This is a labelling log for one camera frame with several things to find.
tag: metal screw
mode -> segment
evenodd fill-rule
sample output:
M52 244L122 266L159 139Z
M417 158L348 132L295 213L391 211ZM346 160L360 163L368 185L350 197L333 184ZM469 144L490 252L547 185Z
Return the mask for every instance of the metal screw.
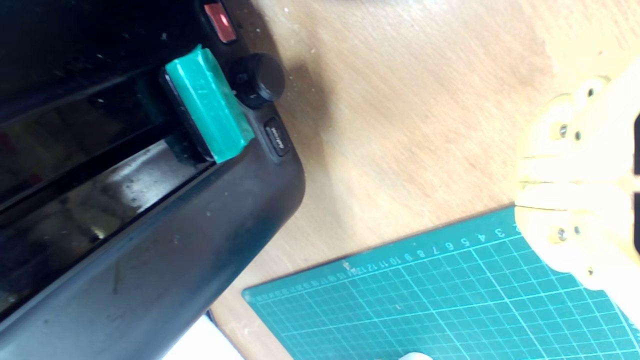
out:
M568 128L569 128L569 125L567 125L567 124L562 124L562 125L560 126L560 137L561 137L561 138L566 137L566 130L567 130Z
M558 240L566 241L566 231L562 227L558 229Z

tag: green cutting mat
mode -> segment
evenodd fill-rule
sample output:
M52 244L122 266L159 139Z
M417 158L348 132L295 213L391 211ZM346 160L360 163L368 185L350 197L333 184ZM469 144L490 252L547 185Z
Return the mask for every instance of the green cutting mat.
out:
M513 208L243 292L295 360L640 360L602 291L549 268Z

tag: round knob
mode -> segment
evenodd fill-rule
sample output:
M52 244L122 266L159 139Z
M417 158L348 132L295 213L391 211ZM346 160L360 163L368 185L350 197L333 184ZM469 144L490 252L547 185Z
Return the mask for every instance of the round knob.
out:
M247 107L257 109L284 92L284 71L269 54L253 54L231 65L231 88Z

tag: robotic hand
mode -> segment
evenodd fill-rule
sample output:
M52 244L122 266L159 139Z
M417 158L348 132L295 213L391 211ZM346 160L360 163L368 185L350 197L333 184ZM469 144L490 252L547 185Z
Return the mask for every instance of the robotic hand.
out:
M634 236L634 129L640 60L552 100L522 143L516 222L549 266L604 290L640 324L640 236Z

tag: green block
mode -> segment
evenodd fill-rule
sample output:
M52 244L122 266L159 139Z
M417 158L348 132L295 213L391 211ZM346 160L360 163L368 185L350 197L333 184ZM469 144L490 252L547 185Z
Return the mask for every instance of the green block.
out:
M199 45L165 70L216 162L240 154L255 135L210 50Z

